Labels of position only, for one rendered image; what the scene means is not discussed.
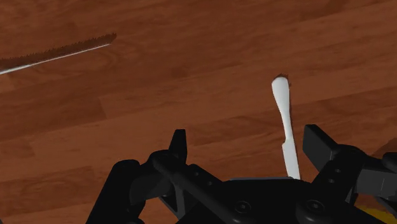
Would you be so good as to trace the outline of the yellow flat object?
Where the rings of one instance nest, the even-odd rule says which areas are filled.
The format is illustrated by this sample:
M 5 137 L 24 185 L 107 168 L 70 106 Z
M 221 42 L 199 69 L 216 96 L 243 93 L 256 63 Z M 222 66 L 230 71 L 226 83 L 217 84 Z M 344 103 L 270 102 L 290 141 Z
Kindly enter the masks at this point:
M 376 217 L 377 219 L 383 221 L 386 224 L 397 224 L 397 219 L 390 213 L 381 211 L 379 209 L 369 208 L 365 206 L 358 206 L 362 211 Z

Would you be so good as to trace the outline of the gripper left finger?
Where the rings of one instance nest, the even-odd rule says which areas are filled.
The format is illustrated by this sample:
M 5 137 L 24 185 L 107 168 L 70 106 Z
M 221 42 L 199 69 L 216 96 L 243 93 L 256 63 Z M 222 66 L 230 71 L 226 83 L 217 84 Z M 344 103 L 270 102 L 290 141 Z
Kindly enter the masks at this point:
M 169 148 L 137 160 L 115 163 L 95 201 L 86 224 L 145 224 L 139 218 L 146 201 L 159 198 L 177 217 L 176 224 L 223 224 L 222 220 L 186 190 L 158 171 L 153 160 L 165 155 L 186 162 L 186 132 L 175 130 Z

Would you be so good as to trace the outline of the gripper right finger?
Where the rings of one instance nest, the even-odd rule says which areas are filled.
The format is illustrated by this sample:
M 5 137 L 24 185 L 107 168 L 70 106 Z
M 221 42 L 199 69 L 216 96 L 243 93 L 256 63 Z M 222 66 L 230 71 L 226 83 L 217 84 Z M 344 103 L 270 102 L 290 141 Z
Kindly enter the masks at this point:
M 382 158 L 359 148 L 338 144 L 315 124 L 304 127 L 303 152 L 319 171 L 313 181 L 353 205 L 358 195 L 371 195 L 387 211 L 397 215 L 397 152 Z

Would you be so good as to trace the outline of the white table knife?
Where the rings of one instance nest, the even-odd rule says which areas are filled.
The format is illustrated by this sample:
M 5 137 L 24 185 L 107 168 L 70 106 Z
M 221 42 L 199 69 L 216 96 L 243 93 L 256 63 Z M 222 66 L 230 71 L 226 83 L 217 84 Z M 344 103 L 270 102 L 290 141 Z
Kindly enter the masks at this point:
M 290 115 L 290 92 L 288 79 L 285 76 L 278 76 L 272 81 L 271 86 L 284 129 L 285 140 L 282 144 L 282 153 L 284 156 L 286 172 L 289 177 L 300 179 L 300 169 Z

